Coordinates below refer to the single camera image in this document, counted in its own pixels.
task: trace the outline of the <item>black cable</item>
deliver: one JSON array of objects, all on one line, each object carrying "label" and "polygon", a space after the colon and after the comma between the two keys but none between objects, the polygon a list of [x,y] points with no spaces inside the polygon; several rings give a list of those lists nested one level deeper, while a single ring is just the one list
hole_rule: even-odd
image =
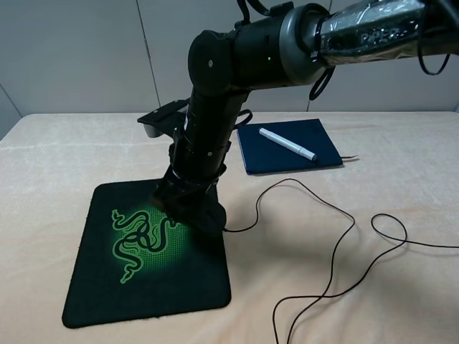
[{"label": "black cable", "polygon": [[242,16],[244,17],[244,19],[242,20],[242,24],[243,25],[249,24],[250,23],[250,12],[249,12],[249,8],[247,7],[247,3],[245,2],[245,0],[237,0],[237,5],[241,9]]},{"label": "black cable", "polygon": [[262,16],[270,16],[270,10],[263,6],[259,0],[247,0],[250,6]]},{"label": "black cable", "polygon": [[243,120],[241,120],[239,123],[235,124],[235,126],[233,127],[233,130],[235,129],[238,129],[240,127],[242,127],[243,125],[246,125],[247,123],[249,123],[252,118],[253,118],[253,113],[252,111],[250,110],[243,110],[239,113],[239,115],[237,115],[238,117],[239,116],[243,116],[243,115],[248,115],[246,118],[244,118]]},{"label": "black cable", "polygon": [[322,94],[323,90],[325,90],[325,87],[327,87],[330,82],[331,77],[333,77],[335,68],[336,67],[327,68],[323,71],[321,77],[314,83],[314,86],[312,86],[309,92],[309,100],[316,100],[318,96]]},{"label": "black cable", "polygon": [[418,32],[417,34],[417,59],[419,60],[421,69],[425,74],[439,75],[445,69],[446,65],[448,64],[448,61],[450,60],[450,54],[446,55],[445,60],[443,61],[442,67],[440,67],[440,69],[436,73],[431,72],[426,68],[425,63],[424,63],[424,57],[422,56],[422,37],[424,35],[425,21],[429,13],[429,8],[430,8],[430,4],[429,2],[426,2],[419,26],[417,28],[417,32]]},{"label": "black cable", "polygon": [[[347,216],[348,218],[350,218],[350,220],[352,220],[352,223],[351,225],[348,227],[348,229],[340,236],[339,240],[337,241],[337,243],[335,244],[335,247],[333,248],[333,253],[331,255],[331,268],[330,268],[330,278],[328,279],[328,284],[325,288],[325,290],[322,292],[321,295],[295,295],[295,296],[288,296],[288,297],[284,297],[283,299],[279,300],[278,303],[276,303],[274,309],[273,309],[273,330],[274,330],[274,336],[275,336],[275,342],[277,344],[279,344],[279,337],[278,337],[278,331],[277,331],[277,328],[276,328],[276,324],[275,324],[275,312],[277,310],[277,308],[279,307],[279,305],[287,300],[292,300],[292,299],[310,299],[310,298],[315,298],[316,300],[314,300],[310,305],[308,305],[306,308],[304,308],[301,312],[299,312],[297,314],[297,316],[295,317],[295,319],[293,320],[292,322],[292,325],[290,327],[290,330],[288,331],[288,337],[287,337],[287,344],[290,343],[290,339],[292,338],[292,334],[293,334],[293,328],[295,327],[295,324],[297,322],[297,320],[299,319],[299,317],[305,313],[306,311],[308,311],[311,307],[313,307],[317,302],[319,302],[320,300],[322,299],[333,299],[333,298],[336,298],[336,297],[340,297],[340,296],[343,296],[345,295],[346,293],[350,292],[351,290],[353,290],[355,287],[357,287],[360,283],[362,283],[362,281],[365,279],[365,277],[369,274],[370,270],[372,269],[372,267],[374,266],[374,264],[383,256],[385,256],[386,254],[389,254],[390,252],[400,248],[401,246],[403,246],[404,244],[406,243],[410,243],[410,244],[416,244],[416,245],[420,245],[420,246],[425,246],[425,247],[437,247],[437,248],[444,248],[444,249],[459,249],[459,246],[450,246],[450,245],[436,245],[436,244],[426,244],[426,243],[423,243],[423,242],[415,242],[415,241],[412,241],[412,240],[408,240],[408,232],[407,232],[407,229],[405,228],[404,224],[398,219],[396,218],[395,216],[392,216],[392,215],[389,215],[389,214],[384,214],[384,213],[380,213],[380,214],[376,214],[372,217],[372,220],[371,220],[371,225],[372,225],[372,228],[373,230],[378,233],[379,235],[383,236],[383,237],[386,237],[388,239],[391,239],[391,240],[395,240],[395,241],[398,241],[399,244],[392,247],[391,249],[388,249],[387,251],[384,251],[382,252],[381,254],[379,254],[376,258],[373,259],[373,261],[370,263],[370,265],[367,267],[367,269],[365,270],[365,273],[363,273],[363,275],[360,277],[360,279],[354,283],[352,286],[350,286],[349,288],[347,288],[346,290],[344,290],[343,292],[340,292],[338,294],[335,294],[335,295],[327,295],[326,293],[328,292],[328,290],[330,289],[330,286],[331,286],[331,283],[333,281],[333,269],[334,269],[334,260],[335,260],[335,255],[336,255],[336,251],[338,250],[338,247],[339,247],[339,244],[341,243],[341,241],[343,240],[343,238],[351,231],[351,229],[354,228],[355,224],[356,224],[356,219],[349,213],[347,213],[346,211],[338,208],[337,206],[334,206],[333,204],[330,204],[329,202],[327,201],[324,201],[321,197],[319,197],[317,194],[315,194],[314,192],[312,192],[312,190],[310,190],[306,185],[304,185],[303,183],[301,183],[299,180],[297,179],[294,179],[294,178],[286,178],[286,179],[283,179],[282,181],[279,181],[277,183],[274,183],[272,186],[268,187],[267,189],[265,189],[261,194],[260,196],[258,197],[256,203],[255,203],[255,210],[256,210],[256,220],[255,220],[255,223],[251,226],[248,226],[247,228],[244,228],[244,229],[239,229],[239,230],[228,230],[228,229],[225,229],[225,231],[227,232],[230,232],[230,233],[240,233],[242,231],[247,231],[251,228],[253,228],[257,223],[258,223],[258,219],[259,219],[259,213],[258,213],[258,205],[260,203],[260,200],[261,198],[263,197],[264,194],[266,194],[270,189],[274,188],[275,186],[283,183],[284,181],[295,181],[296,183],[299,183],[304,189],[306,189],[310,194],[312,194],[314,197],[316,197],[320,202],[322,202],[323,204],[326,204],[327,206],[330,206],[332,209],[335,209],[337,210],[338,212],[340,212],[341,214],[343,214],[344,216]],[[391,219],[394,219],[396,222],[399,223],[399,225],[403,228],[403,232],[404,232],[404,238],[403,239],[400,239],[400,238],[396,238],[396,237],[393,237],[393,236],[390,236],[388,234],[385,234],[385,233],[382,233],[380,230],[378,230],[375,225],[374,225],[374,220],[377,219],[378,217],[381,217],[381,216],[385,216],[385,217],[389,217]]]}]

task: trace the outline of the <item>notebook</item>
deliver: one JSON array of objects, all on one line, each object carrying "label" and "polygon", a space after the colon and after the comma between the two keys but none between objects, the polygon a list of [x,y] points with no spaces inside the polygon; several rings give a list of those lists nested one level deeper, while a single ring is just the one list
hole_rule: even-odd
[{"label": "notebook", "polygon": [[[317,160],[310,161],[268,140],[258,133],[260,128],[314,152]],[[243,125],[237,129],[237,136],[247,174],[302,171],[343,164],[319,119]]]}]

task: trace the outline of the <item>table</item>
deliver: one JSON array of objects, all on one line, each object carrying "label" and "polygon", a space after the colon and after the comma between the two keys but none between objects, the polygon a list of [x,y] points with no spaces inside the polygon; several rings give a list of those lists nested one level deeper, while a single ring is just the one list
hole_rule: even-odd
[{"label": "table", "polygon": [[[69,330],[67,288],[94,188],[162,177],[171,139],[147,138],[141,114],[30,115],[0,142],[2,343],[274,343],[271,312],[284,296],[320,294],[331,251],[349,220],[289,184],[262,199],[260,223],[225,234],[232,301],[224,309]],[[228,229],[255,219],[255,200],[292,176],[352,213],[357,229],[336,258],[332,292],[346,289],[390,243],[370,218],[400,218],[410,238],[459,244],[457,113],[258,113],[254,121],[320,118],[343,168],[247,176],[235,133],[219,182]],[[381,230],[402,236],[389,219]],[[377,264],[338,301],[302,317],[293,343],[443,344],[459,340],[459,252],[409,246]],[[285,343],[307,300],[278,312]]]}]

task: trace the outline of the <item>mouse pad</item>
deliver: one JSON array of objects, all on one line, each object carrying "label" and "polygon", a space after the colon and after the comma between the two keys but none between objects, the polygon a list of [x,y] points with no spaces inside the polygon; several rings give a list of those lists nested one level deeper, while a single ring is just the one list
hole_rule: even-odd
[{"label": "mouse pad", "polygon": [[[148,202],[157,180],[103,184],[87,215],[62,322],[68,328],[226,306],[223,237]],[[217,197],[213,186],[210,194]]]}]

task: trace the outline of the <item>green snake logo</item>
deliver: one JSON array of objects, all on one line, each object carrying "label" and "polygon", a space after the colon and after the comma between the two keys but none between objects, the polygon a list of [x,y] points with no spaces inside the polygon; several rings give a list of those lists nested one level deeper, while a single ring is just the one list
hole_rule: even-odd
[{"label": "green snake logo", "polygon": [[150,253],[158,253],[166,247],[166,225],[174,228],[177,223],[165,217],[159,224],[159,238],[156,237],[157,225],[151,226],[150,214],[141,210],[134,213],[128,219],[112,211],[113,229],[123,231],[123,237],[115,242],[112,253],[118,259],[126,262],[124,265],[124,275],[120,282],[122,284],[130,280],[133,275],[142,269],[143,259],[140,252],[143,250]]}]

